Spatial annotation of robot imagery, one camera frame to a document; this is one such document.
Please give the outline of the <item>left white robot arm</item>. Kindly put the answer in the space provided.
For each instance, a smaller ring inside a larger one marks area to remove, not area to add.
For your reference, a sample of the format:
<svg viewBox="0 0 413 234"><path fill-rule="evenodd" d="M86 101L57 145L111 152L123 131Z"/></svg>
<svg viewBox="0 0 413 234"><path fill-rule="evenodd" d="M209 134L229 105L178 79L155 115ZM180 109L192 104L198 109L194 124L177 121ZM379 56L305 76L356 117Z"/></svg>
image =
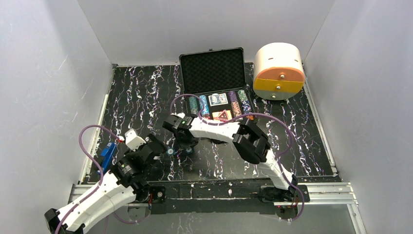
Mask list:
<svg viewBox="0 0 413 234"><path fill-rule="evenodd" d="M106 172L102 181L68 205L48 210L44 217L52 234L85 234L100 220L131 202L159 199L159 189L151 188L147 177L167 148L153 134L148 140L126 137L129 150Z"/></svg>

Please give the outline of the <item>green poker chip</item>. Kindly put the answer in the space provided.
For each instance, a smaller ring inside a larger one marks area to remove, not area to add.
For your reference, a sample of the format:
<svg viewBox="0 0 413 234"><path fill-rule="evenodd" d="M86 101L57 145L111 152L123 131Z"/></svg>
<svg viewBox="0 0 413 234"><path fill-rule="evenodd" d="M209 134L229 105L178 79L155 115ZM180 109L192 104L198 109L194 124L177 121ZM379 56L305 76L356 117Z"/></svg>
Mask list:
<svg viewBox="0 0 413 234"><path fill-rule="evenodd" d="M167 155L174 155L175 154L175 150L173 148L168 148L166 151Z"/></svg>

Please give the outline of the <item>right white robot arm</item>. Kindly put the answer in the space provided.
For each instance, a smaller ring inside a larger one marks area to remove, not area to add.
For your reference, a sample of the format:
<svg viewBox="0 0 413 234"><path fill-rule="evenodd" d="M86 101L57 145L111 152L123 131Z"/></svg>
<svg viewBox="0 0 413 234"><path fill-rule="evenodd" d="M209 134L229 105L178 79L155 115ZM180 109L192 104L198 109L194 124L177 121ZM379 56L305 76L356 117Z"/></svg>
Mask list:
<svg viewBox="0 0 413 234"><path fill-rule="evenodd" d="M281 164L267 134L252 120L219 121L179 113L168 116L162 126L173 133L180 148L193 147L202 138L232 144L244 161L255 164L271 179L273 185L264 188L263 199L293 201L297 196L296 176Z"/></svg>

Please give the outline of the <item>blue playing card deck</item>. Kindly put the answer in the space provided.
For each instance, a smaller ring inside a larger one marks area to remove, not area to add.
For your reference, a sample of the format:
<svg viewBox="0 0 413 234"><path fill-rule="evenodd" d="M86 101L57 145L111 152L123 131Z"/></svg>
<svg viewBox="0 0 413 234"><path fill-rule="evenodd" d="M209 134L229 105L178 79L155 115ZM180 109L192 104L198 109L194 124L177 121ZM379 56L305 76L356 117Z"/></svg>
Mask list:
<svg viewBox="0 0 413 234"><path fill-rule="evenodd" d="M226 105L228 104L228 98L226 93L212 94L208 96L210 106Z"/></svg>

